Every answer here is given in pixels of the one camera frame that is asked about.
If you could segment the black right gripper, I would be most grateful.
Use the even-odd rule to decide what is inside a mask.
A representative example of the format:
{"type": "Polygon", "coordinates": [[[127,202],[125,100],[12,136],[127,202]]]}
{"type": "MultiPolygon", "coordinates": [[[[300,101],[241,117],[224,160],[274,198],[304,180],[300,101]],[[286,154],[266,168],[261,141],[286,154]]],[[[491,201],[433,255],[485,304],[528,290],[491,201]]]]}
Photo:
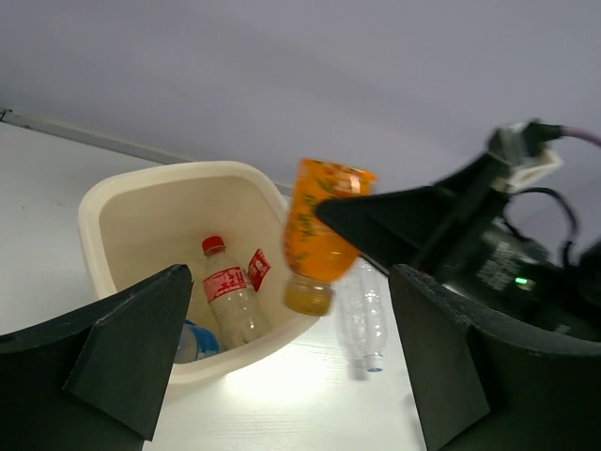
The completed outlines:
{"type": "Polygon", "coordinates": [[[561,263],[504,218],[508,163],[485,153],[451,176],[406,191],[331,199],[316,216],[384,274],[406,264],[455,292],[538,328],[600,339],[600,243],[571,261],[579,220],[562,194],[544,187],[569,225],[561,263]]]}

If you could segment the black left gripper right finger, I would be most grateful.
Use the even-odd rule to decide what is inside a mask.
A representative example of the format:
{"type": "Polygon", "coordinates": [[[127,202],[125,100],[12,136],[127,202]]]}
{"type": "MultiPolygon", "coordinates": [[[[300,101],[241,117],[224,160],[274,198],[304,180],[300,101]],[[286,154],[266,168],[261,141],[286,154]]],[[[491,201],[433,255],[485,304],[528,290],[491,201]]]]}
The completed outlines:
{"type": "Polygon", "coordinates": [[[596,450],[600,346],[392,268],[393,312],[430,450],[596,450]]]}

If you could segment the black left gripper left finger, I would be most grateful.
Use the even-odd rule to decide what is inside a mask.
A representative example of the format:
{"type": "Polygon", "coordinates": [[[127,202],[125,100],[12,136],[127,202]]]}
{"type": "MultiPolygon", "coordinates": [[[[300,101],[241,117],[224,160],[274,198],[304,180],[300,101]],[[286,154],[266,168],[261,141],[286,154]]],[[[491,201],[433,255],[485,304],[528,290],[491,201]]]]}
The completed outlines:
{"type": "Polygon", "coordinates": [[[140,450],[151,441],[193,287],[166,268],[1,337],[4,450],[140,450]]]}

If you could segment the blue label water bottle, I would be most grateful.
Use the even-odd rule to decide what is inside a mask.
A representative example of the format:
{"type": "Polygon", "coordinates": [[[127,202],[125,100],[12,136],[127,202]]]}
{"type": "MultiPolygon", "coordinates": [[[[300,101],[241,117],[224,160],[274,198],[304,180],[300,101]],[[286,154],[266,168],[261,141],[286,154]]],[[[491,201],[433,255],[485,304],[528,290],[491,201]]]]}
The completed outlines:
{"type": "Polygon", "coordinates": [[[221,346],[213,332],[194,324],[188,319],[185,320],[177,345],[175,364],[188,364],[217,355],[220,352],[221,346]]]}

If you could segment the orange juice bottle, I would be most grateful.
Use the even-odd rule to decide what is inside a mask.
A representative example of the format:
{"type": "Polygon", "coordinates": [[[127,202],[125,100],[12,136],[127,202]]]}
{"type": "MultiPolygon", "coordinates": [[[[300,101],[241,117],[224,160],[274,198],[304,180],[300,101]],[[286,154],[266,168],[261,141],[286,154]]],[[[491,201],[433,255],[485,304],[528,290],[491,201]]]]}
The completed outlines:
{"type": "Polygon", "coordinates": [[[331,284],[342,277],[359,251],[316,216],[327,200],[369,195],[378,177],[353,166],[302,159],[285,224],[283,247],[291,275],[285,287],[285,305],[300,314],[327,315],[331,284]]]}

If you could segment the red label cola bottle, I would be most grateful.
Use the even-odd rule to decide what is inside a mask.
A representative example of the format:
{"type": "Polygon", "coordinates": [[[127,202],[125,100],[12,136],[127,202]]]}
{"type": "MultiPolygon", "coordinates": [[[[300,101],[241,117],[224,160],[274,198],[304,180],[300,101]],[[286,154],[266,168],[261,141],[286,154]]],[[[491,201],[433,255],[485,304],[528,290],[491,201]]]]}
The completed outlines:
{"type": "Polygon", "coordinates": [[[239,348],[271,332],[251,279],[239,262],[226,253],[220,236],[202,241],[206,258],[202,287],[228,350],[239,348]]]}

